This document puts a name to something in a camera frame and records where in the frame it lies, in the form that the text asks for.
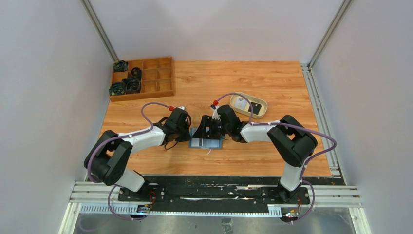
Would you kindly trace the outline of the grey striped card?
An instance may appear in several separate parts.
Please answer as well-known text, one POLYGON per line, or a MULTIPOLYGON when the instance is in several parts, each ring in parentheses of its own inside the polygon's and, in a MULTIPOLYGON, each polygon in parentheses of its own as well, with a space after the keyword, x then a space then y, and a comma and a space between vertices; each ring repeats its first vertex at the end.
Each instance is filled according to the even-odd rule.
POLYGON ((190 148, 207 149, 207 139, 192 138, 189 144, 190 148))

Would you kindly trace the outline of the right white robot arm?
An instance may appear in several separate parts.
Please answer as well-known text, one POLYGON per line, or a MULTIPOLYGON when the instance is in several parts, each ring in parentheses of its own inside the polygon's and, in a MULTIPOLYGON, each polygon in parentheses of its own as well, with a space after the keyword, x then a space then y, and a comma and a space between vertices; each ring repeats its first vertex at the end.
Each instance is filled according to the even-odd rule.
POLYGON ((229 105, 211 105, 213 114, 203 115, 193 139, 220 139, 228 135, 238 143, 271 142, 285 162, 280 186, 293 192, 302 184, 304 162, 318 145, 315 137, 290 115, 269 123, 241 121, 229 105))

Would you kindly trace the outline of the black card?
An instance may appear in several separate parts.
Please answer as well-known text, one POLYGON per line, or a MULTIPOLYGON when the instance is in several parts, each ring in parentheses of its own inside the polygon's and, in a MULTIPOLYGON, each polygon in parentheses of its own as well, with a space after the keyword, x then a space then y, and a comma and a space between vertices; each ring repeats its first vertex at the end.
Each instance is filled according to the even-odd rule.
POLYGON ((260 110, 261 110, 261 108, 262 108, 262 105, 261 104, 259 104, 259 103, 255 103, 255 102, 251 102, 251 106, 249 107, 249 111, 253 111, 252 113, 254 114, 254 115, 258 115, 259 114, 259 112, 260 112, 260 110))

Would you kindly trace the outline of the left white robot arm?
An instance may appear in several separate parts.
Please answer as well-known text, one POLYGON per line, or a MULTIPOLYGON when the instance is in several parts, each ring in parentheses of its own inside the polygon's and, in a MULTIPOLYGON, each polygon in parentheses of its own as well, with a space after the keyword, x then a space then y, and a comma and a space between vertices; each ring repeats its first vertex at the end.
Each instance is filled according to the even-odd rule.
POLYGON ((138 172, 127 169, 130 156, 150 147, 189 141, 190 124, 189 113, 175 108, 169 117, 141 131, 117 134, 107 130, 86 156, 84 167, 93 182, 137 192, 144 186, 145 179, 138 172))

